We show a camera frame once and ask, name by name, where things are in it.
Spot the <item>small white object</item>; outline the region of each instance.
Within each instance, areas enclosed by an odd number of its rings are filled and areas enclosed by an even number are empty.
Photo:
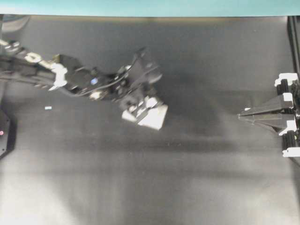
[[[300,157],[300,148],[299,147],[290,147],[287,150],[283,150],[283,157]]]
[[[278,135],[282,136],[283,134],[286,134],[290,130],[292,130],[292,131],[296,131],[297,130],[295,119],[294,120],[287,120],[286,121],[286,129],[284,129],[283,131],[281,131]]]
[[[90,99],[92,99],[92,100],[97,100],[99,98],[100,98],[100,91],[95,91],[95,92],[91,93],[91,95],[90,95]]]
[[[291,93],[283,93],[282,95],[285,102],[293,102],[293,95]]]
[[[282,73],[279,74],[279,78],[275,80],[274,86],[281,84],[281,80],[287,79],[287,84],[290,86],[292,85],[293,81],[298,80],[298,76],[296,73]]]

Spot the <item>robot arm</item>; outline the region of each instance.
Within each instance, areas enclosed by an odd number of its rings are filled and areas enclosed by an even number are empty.
[[[167,105],[153,87],[162,74],[146,48],[136,52],[132,65],[104,74],[97,68],[86,69],[70,56],[57,55],[53,61],[46,61],[19,42],[0,40],[0,45],[5,51],[0,56],[0,80],[58,90],[70,97],[111,100],[119,103],[126,120],[155,129],[163,125]]]

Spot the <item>teal wall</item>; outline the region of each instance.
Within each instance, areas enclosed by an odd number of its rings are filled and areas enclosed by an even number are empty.
[[[300,0],[0,0],[0,13],[155,17],[300,15]]]

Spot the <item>white plastic part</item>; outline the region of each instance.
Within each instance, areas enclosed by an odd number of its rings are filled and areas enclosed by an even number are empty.
[[[51,71],[55,73],[54,86],[62,87],[67,84],[65,74],[68,72],[68,70],[62,64],[53,63],[51,65]]]
[[[58,88],[57,86],[52,86],[51,88],[49,88],[48,91],[56,90],[57,88]]]
[[[151,97],[146,102],[147,108],[153,108],[158,103],[157,99],[155,97]]]
[[[0,39],[0,45],[6,46],[6,45],[9,45],[9,43],[5,40]]]
[[[46,69],[51,69],[52,63],[50,63],[48,61],[45,61],[45,60],[42,60],[42,61],[39,62],[39,65],[45,67]]]
[[[285,102],[292,102],[293,101],[293,95],[291,93],[283,93],[283,100]]]
[[[293,81],[298,80],[298,76],[296,73],[282,73],[279,74],[279,78],[275,80],[274,86],[277,87],[277,85],[281,84],[281,80],[287,79],[287,84],[290,86],[292,85]]]
[[[36,54],[34,52],[29,52],[26,54],[25,60],[30,63],[38,63],[42,61],[42,57],[39,54]]]
[[[296,131],[297,130],[295,119],[294,120],[287,120],[286,121],[286,129],[284,129],[283,131],[281,131],[278,135],[282,136],[283,134],[286,134],[290,130],[292,130],[292,131]]]
[[[92,100],[98,100],[100,98],[100,91],[95,91],[90,94],[90,99]]]
[[[167,110],[167,105],[161,105],[157,108],[149,109],[147,116],[145,116],[145,118],[142,119],[138,125],[160,130],[163,126]],[[127,110],[123,112],[122,118],[130,122],[136,122],[136,118]]]
[[[300,148],[299,147],[290,147],[287,150],[283,150],[283,157],[300,157]]]

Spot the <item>dark fabric surface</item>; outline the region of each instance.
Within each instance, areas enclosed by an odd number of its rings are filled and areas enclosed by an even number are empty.
[[[148,46],[169,111],[155,131],[123,121],[114,103],[7,85],[16,142],[0,161],[0,223],[299,224],[299,169],[276,134],[236,115],[293,71],[286,22],[33,16],[4,34],[106,72]]]

